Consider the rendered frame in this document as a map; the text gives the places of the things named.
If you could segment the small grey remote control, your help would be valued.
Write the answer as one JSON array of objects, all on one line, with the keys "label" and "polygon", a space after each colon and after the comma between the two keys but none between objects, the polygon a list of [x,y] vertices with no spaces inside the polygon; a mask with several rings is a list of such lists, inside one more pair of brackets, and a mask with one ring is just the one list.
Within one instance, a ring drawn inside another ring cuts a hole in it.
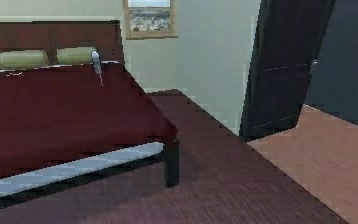
[{"label": "small grey remote control", "polygon": [[100,56],[97,51],[93,51],[91,53],[92,63],[96,74],[101,73],[101,62],[100,62]]}]

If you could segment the wood framed window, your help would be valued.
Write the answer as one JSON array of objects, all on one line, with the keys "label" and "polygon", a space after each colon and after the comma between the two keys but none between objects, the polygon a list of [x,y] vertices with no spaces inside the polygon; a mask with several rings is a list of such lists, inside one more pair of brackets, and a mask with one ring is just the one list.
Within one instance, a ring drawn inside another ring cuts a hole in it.
[{"label": "wood framed window", "polygon": [[128,39],[161,39],[177,36],[176,0],[122,0]]}]

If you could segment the dark red bed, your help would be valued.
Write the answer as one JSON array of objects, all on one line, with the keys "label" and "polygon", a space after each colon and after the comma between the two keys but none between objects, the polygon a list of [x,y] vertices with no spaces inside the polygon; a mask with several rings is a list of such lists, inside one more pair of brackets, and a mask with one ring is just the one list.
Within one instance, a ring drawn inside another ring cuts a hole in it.
[{"label": "dark red bed", "polygon": [[[94,47],[64,65],[57,50]],[[0,209],[161,162],[179,182],[179,139],[124,65],[117,20],[0,22],[0,53],[43,50],[49,64],[0,68]]]}]

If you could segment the black room door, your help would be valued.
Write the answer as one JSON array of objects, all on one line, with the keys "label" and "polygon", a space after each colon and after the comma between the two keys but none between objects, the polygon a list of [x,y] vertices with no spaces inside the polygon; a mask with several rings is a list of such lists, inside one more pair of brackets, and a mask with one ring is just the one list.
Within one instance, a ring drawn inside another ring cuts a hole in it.
[{"label": "black room door", "polygon": [[239,130],[245,142],[298,123],[336,0],[261,0]]}]

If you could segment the pale green pillow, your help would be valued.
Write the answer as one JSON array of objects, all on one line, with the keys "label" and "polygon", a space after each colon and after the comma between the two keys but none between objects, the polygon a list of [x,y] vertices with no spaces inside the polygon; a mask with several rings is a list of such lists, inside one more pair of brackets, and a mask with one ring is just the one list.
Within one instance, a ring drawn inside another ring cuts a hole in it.
[{"label": "pale green pillow", "polygon": [[92,61],[92,53],[96,52],[94,47],[74,47],[57,50],[57,61],[64,65],[85,64]]},{"label": "pale green pillow", "polygon": [[49,64],[47,54],[43,50],[23,50],[0,53],[1,69],[31,69]]}]

